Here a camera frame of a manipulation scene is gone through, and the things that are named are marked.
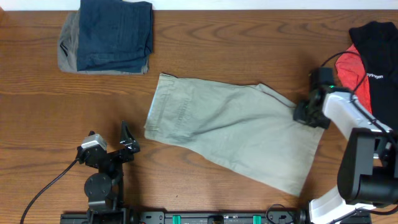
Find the khaki shorts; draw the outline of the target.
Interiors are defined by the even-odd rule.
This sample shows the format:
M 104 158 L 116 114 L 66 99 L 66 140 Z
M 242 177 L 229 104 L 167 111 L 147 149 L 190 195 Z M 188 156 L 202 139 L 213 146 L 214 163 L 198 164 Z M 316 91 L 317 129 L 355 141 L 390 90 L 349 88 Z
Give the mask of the khaki shorts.
M 293 119 L 295 104 L 260 83 L 160 74 L 145 137 L 299 196 L 323 135 Z

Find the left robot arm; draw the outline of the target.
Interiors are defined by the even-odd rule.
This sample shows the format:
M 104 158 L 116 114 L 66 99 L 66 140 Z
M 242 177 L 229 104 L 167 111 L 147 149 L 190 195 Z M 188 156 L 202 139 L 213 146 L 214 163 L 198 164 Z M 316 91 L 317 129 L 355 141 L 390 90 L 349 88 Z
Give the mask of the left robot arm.
M 123 164 L 134 160 L 140 146 L 125 121 L 121 122 L 119 143 L 122 149 L 108 152 L 107 142 L 92 131 L 77 147 L 77 161 L 98 170 L 84 186 L 88 223 L 131 223 L 132 215 L 124 206 Z

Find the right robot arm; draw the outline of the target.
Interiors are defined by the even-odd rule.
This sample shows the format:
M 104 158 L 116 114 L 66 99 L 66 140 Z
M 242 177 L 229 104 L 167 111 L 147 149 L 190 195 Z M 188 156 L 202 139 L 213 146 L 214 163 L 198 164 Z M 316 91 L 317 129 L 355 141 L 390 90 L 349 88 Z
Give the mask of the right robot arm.
M 294 120 L 328 128 L 334 123 L 347 139 L 337 185 L 308 208 L 295 223 L 370 223 L 365 215 L 392 215 L 397 205 L 397 133 L 370 114 L 347 88 L 313 87 L 298 104 Z

